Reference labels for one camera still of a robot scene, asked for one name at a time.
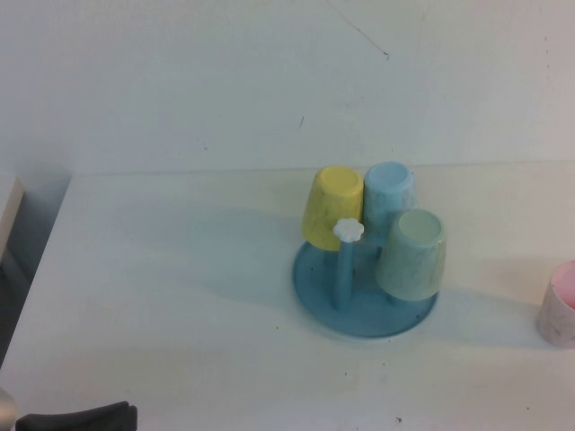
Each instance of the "blue round base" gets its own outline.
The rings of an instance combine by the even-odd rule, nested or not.
[[[377,249],[358,244],[355,252],[353,291],[349,309],[332,306],[332,287],[338,253],[323,251],[306,242],[294,263],[294,285],[302,304],[333,330],[356,337],[390,337],[417,326],[429,314],[438,294],[408,302],[396,299],[376,283]]]

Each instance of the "white wall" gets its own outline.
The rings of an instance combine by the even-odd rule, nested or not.
[[[573,16],[572,0],[3,0],[0,169],[28,191],[13,251],[33,272],[75,173],[574,159]]]

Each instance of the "white knob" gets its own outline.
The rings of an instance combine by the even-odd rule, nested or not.
[[[343,242],[355,242],[361,238],[363,229],[363,224],[356,218],[341,218],[333,227],[333,233]]]

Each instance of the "wall mark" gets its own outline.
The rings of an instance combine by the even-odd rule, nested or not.
[[[420,50],[421,45],[421,34],[423,33],[423,23],[428,19],[429,13],[431,12],[431,2],[428,2],[428,7],[424,13],[421,14],[420,19],[420,28],[418,30],[418,37],[417,37],[417,51]]]
[[[354,24],[353,22],[351,22],[347,16],[345,16],[343,13],[340,12],[340,10],[335,7],[332,2],[330,0],[325,0],[325,3],[331,7],[331,9],[333,9],[333,11],[335,11],[336,14],[338,14],[340,16],[340,18],[345,21],[352,29],[354,29],[355,31],[357,31],[361,36],[364,37],[365,40],[367,40],[375,49],[377,49],[379,52],[381,52],[384,56],[385,56],[385,61],[389,60],[389,54],[387,52],[385,52],[385,50],[383,48],[381,48],[379,45],[377,45],[373,39],[371,39],[369,36],[366,35],[366,33],[364,33],[356,24]]]

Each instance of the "cup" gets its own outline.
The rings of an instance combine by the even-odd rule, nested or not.
[[[402,211],[417,206],[415,181],[404,164],[385,162],[367,171],[364,182],[364,238],[382,247],[394,219]]]
[[[446,260],[443,223],[424,209],[411,209],[392,224],[376,264],[376,282],[389,295],[422,301],[439,291]]]
[[[314,247],[326,251],[340,249],[333,227],[341,218],[361,220],[363,180],[347,166],[327,166],[317,172],[307,199],[303,233]]]
[[[537,329],[551,344],[575,348],[575,261],[563,263],[552,273]]]

